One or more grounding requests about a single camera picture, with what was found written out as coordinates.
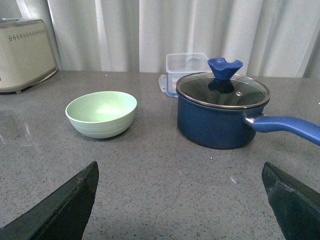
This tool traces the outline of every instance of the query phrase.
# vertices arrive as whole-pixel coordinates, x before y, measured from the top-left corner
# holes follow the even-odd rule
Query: light green bowl
[[[85,136],[105,139],[124,132],[134,121],[137,100],[120,91],[81,96],[65,108],[73,127]]]

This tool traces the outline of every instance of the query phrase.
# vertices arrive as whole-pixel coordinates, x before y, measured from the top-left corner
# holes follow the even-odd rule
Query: granite countertop
[[[99,183],[84,240],[284,239],[261,173],[271,162],[320,192],[320,147],[287,132],[257,133],[245,147],[217,150],[177,128],[177,98],[157,73],[58,71],[20,94],[0,94],[0,227],[85,168]],[[320,125],[320,80],[256,78],[271,92],[267,115]],[[78,133],[69,102],[122,91],[138,102],[128,130],[111,139]]]

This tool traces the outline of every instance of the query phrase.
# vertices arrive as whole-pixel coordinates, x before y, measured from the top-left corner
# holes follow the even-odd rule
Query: cream toaster
[[[0,20],[0,93],[19,93],[56,71],[42,20]]]

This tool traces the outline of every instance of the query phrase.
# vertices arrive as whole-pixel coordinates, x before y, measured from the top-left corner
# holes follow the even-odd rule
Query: white curtain
[[[202,52],[320,78],[319,0],[6,0],[0,18],[43,19],[62,70],[165,73],[167,54]]]

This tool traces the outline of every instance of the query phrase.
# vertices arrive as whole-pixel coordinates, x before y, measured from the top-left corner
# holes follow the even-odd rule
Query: saucepan
[[[267,116],[270,91],[254,79],[235,74],[241,61],[208,60],[212,72],[180,78],[177,126],[189,140],[212,149],[236,149],[256,132],[287,131],[320,146],[320,126],[291,116]]]

